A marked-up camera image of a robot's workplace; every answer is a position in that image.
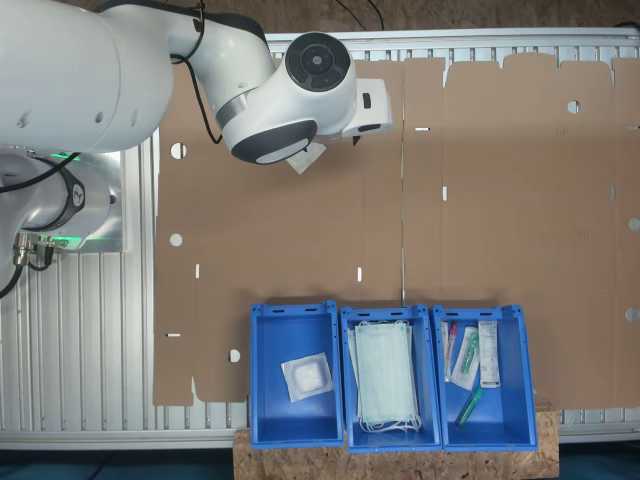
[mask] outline blue plastic bin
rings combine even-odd
[[[344,445],[338,312],[335,302],[251,308],[251,446]],[[333,391],[291,402],[281,364],[327,356]]]
[[[355,328],[362,321],[396,320],[406,320],[413,326],[411,358],[422,426],[417,432],[397,430],[384,433],[367,433],[360,428],[360,420],[356,415],[358,389],[349,354],[347,330]],[[373,310],[353,310],[345,307],[341,310],[340,322],[342,328],[341,348],[342,363],[344,365],[345,415],[349,452],[442,450],[435,365],[427,307],[425,305],[415,305],[405,308]]]
[[[510,305],[487,309],[450,309],[437,305],[431,312],[437,350],[436,367],[444,449],[448,452],[537,450],[536,413],[522,308]],[[441,320],[458,322],[452,357],[454,366],[465,328],[477,327],[478,320],[498,321],[501,386],[483,389],[482,398],[462,428],[457,428],[455,421],[472,392],[444,381]],[[479,384],[480,369],[473,388]]]

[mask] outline black cable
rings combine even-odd
[[[104,467],[107,466],[107,463],[109,463],[115,456],[116,456],[116,452],[111,452],[110,455],[108,455],[104,460],[102,460],[100,465],[98,465],[98,468],[96,468],[93,471],[93,473],[87,477],[87,480],[95,480],[96,478],[98,478],[98,475],[100,475],[100,472],[104,470]]]
[[[38,265],[34,265],[33,263],[29,262],[29,268],[31,268],[31,270],[35,270],[36,272],[44,272],[47,268],[51,266],[52,261],[53,261],[53,246],[47,245],[44,247],[44,262],[42,266],[39,267]]]
[[[378,7],[376,7],[371,0],[367,0],[367,2],[369,2],[369,5],[371,5],[373,9],[376,11],[376,13],[378,14],[378,17],[380,18],[380,26],[382,27],[382,30],[384,30],[384,19],[382,18],[382,14],[380,13],[380,10],[378,10]]]
[[[16,190],[21,190],[23,188],[31,187],[36,183],[40,183],[43,180],[46,180],[47,178],[49,178],[51,175],[55,175],[64,167],[69,165],[73,160],[75,160],[75,158],[78,155],[80,155],[79,152],[72,153],[71,155],[69,155],[69,157],[64,159],[62,162],[58,163],[55,167],[50,168],[46,172],[38,175],[37,177],[33,177],[31,180],[27,180],[26,182],[22,182],[22,183],[16,183],[15,185],[7,185],[6,187],[0,187],[0,193],[14,192]]]
[[[15,287],[16,284],[18,283],[18,280],[20,280],[21,274],[22,274],[22,267],[16,267],[16,270],[13,272],[13,277],[11,277],[11,280],[9,280],[9,283],[7,283],[7,286],[4,287],[2,290],[0,290],[0,299],[6,297],[7,293],[13,290],[13,287]]]
[[[29,268],[31,270],[35,270],[36,272],[44,272],[47,268],[49,268],[49,265],[43,265],[41,267],[34,265],[33,263],[29,262]]]
[[[196,5],[195,8],[199,8],[200,9],[200,35],[198,35],[198,40],[196,40],[196,44],[193,46],[193,48],[191,49],[191,51],[189,52],[189,54],[186,57],[181,57],[178,62],[174,62],[174,65],[179,65],[183,62],[186,62],[187,60],[189,60],[191,57],[193,57],[193,54],[196,53],[196,51],[198,50],[198,48],[200,47],[200,44],[202,43],[202,38],[204,37],[204,9],[206,8],[204,5],[204,0],[201,0],[198,5]]]
[[[204,126],[207,128],[207,133],[209,134],[209,138],[211,139],[211,141],[216,145],[218,145],[222,141],[222,135],[216,138],[213,135],[213,132],[211,131],[211,126],[209,125],[209,120],[207,119],[207,111],[204,108],[204,103],[202,101],[202,97],[200,96],[200,89],[198,88],[198,81],[196,80],[196,74],[193,71],[193,66],[191,66],[191,62],[189,62],[189,59],[196,53],[196,51],[200,47],[200,44],[202,43],[202,38],[204,37],[204,25],[205,25],[204,9],[206,8],[204,5],[204,0],[201,1],[198,4],[198,7],[196,8],[200,9],[200,35],[198,36],[198,40],[196,40],[196,44],[193,46],[193,48],[191,49],[191,51],[186,57],[182,55],[178,55],[177,53],[174,53],[171,55],[171,58],[174,60],[178,60],[177,62],[172,62],[174,65],[180,65],[181,63],[184,63],[187,65],[187,68],[189,69],[189,74],[191,75],[191,82],[193,83],[193,90],[196,92],[196,100],[198,100],[198,106],[200,107],[200,112],[202,113],[202,120],[204,120]]]
[[[360,22],[360,20],[358,20],[358,17],[355,16],[355,14],[349,10],[340,0],[336,0],[336,2],[338,2],[338,5],[340,5],[342,8],[344,8],[347,12],[349,12],[351,14],[351,16],[353,17],[353,19],[358,22],[358,25],[360,25],[362,27],[363,30],[368,30],[367,27],[365,27],[364,25],[362,25],[362,22]]]
[[[640,32],[640,23],[638,22],[621,22],[621,23],[616,23],[614,25],[615,28],[625,28],[625,27],[631,27],[631,28],[635,28],[636,30],[638,30]]]
[[[176,59],[182,60],[185,63],[185,65],[187,65],[187,68],[189,69],[189,73],[191,74],[191,81],[193,82],[193,89],[196,92],[196,99],[198,100],[198,106],[200,107],[200,112],[202,113],[202,120],[204,120],[204,126],[207,127],[207,133],[209,134],[209,138],[211,138],[211,141],[213,143],[215,143],[216,145],[219,144],[220,141],[222,140],[222,135],[220,135],[218,138],[213,136],[213,132],[211,131],[211,127],[209,126],[209,120],[207,120],[207,111],[204,108],[204,103],[202,102],[202,97],[200,96],[200,89],[198,88],[198,81],[196,80],[196,74],[193,71],[193,67],[191,66],[191,62],[189,62],[189,60],[187,60],[182,55],[173,54],[173,55],[171,55],[171,58],[176,58]]]

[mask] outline flattened cardboard box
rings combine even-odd
[[[177,69],[161,127],[154,404],[191,405],[192,377],[200,400],[245,399],[253,302],[399,304],[404,248],[407,305],[519,303],[539,394],[637,406],[640,327],[625,314],[640,305],[628,128],[640,66],[614,68],[615,88],[603,63],[519,54],[503,69],[455,63],[443,88],[443,59],[358,64],[387,82],[396,128],[330,146],[302,176],[211,144]]]

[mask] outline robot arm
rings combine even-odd
[[[171,54],[187,55],[198,12],[152,1],[107,2],[100,14],[50,0],[0,4],[0,144],[109,152],[158,127],[173,88]],[[316,135],[391,127],[384,82],[356,78],[341,42],[296,39],[276,70],[260,26],[206,14],[191,57],[231,153],[273,163]]]

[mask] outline surgical face mask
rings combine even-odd
[[[405,322],[362,322],[355,337],[363,430],[419,429],[410,327]]]
[[[358,389],[358,349],[356,348],[356,332],[355,330],[349,330],[349,356],[351,357],[351,367],[353,368],[353,375],[356,380],[356,389]],[[360,404],[360,391],[358,391],[358,407],[356,409],[356,416],[360,418],[362,416],[362,405]]]

